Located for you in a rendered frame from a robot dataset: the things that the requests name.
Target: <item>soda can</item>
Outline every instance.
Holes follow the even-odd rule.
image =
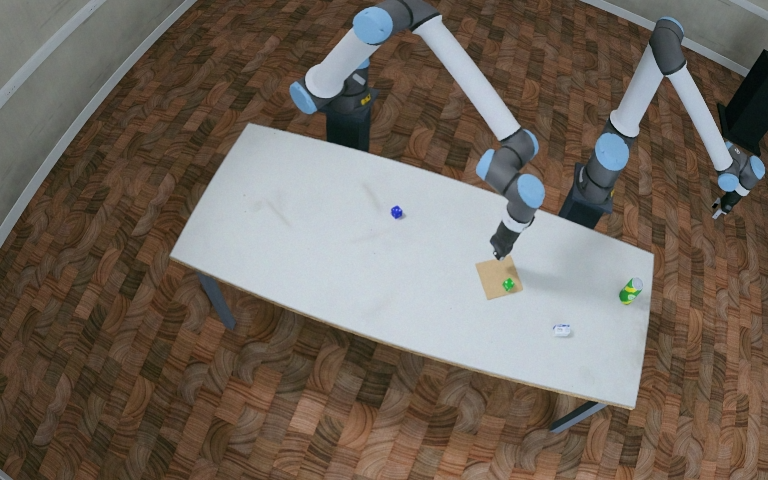
[[[624,305],[629,305],[642,291],[643,281],[635,277],[619,292],[619,299]]]

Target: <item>blue joint cap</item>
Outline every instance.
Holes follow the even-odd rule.
[[[763,165],[763,162],[761,162],[759,158],[754,155],[749,157],[749,165],[752,167],[752,171],[755,172],[755,176],[758,180],[765,176],[765,165]]]
[[[539,153],[539,141],[536,140],[536,135],[532,134],[529,130],[523,129],[523,131],[531,137],[531,141],[533,142],[533,156],[535,157],[536,154]]]
[[[739,186],[739,177],[732,173],[723,173],[717,177],[717,184],[726,192],[732,192]]]
[[[315,102],[312,100],[312,96],[299,82],[293,82],[289,90],[291,92],[291,99],[293,100],[293,103],[299,107],[299,110],[307,115],[311,115],[317,111],[317,105],[315,105]]]
[[[531,208],[539,208],[544,203],[544,185],[541,180],[529,173],[518,177],[517,192],[525,204]]]
[[[392,34],[392,17],[379,7],[368,7],[355,15],[352,28],[357,38],[368,45],[378,45]]]
[[[477,164],[475,172],[477,176],[485,180],[488,175],[488,169],[491,167],[491,160],[493,160],[493,150],[487,150],[482,157],[480,157],[480,163]]]
[[[661,17],[659,20],[669,20],[670,22],[677,24],[677,26],[680,27],[680,31],[683,32],[683,36],[685,36],[685,29],[683,28],[683,25],[680,22],[678,22],[677,20],[675,20],[674,18],[672,18],[672,17]]]
[[[614,133],[600,135],[595,144],[595,156],[600,165],[612,172],[618,172],[627,166],[629,148],[620,136]]]

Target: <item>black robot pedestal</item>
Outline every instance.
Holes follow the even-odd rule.
[[[378,93],[371,89],[371,100],[353,113],[338,113],[331,106],[321,108],[320,112],[325,114],[326,141],[367,152],[371,139],[371,109]]]
[[[604,205],[593,205],[579,192],[576,182],[584,164],[577,163],[573,169],[573,185],[571,191],[563,202],[558,216],[583,227],[594,230],[604,213],[613,212],[613,197]]]
[[[763,50],[728,106],[717,105],[723,137],[760,156],[768,132],[768,51]]]

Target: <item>robotic arm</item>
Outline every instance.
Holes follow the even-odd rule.
[[[730,142],[723,143],[720,131],[686,66],[681,48],[683,37],[683,27],[677,20],[663,17],[656,22],[648,47],[619,108],[611,113],[586,167],[574,178],[572,193],[578,190],[583,203],[604,208],[612,202],[614,184],[627,163],[629,148],[640,133],[640,121],[665,76],[675,87],[704,142],[718,174],[718,185],[729,192],[722,199],[724,207],[721,213],[730,211],[735,205],[734,199],[737,202],[762,178],[765,168],[757,157],[753,157],[754,161],[737,158],[738,154],[729,145]],[[565,210],[564,206],[560,216],[569,218],[570,212]]]
[[[345,98],[356,66],[367,67],[368,58],[379,46],[405,29],[424,39],[501,142],[501,148],[488,150],[477,166],[478,175],[509,200],[504,219],[491,239],[494,255],[501,259],[531,224],[544,200],[541,181],[519,172],[538,152],[538,143],[531,132],[520,127],[434,7],[423,0],[384,0],[361,11],[355,16],[353,29],[331,53],[291,85],[291,98],[307,114]]]

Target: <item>white small box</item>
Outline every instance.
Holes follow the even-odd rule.
[[[571,326],[559,323],[552,327],[552,331],[556,337],[567,337],[571,334]]]

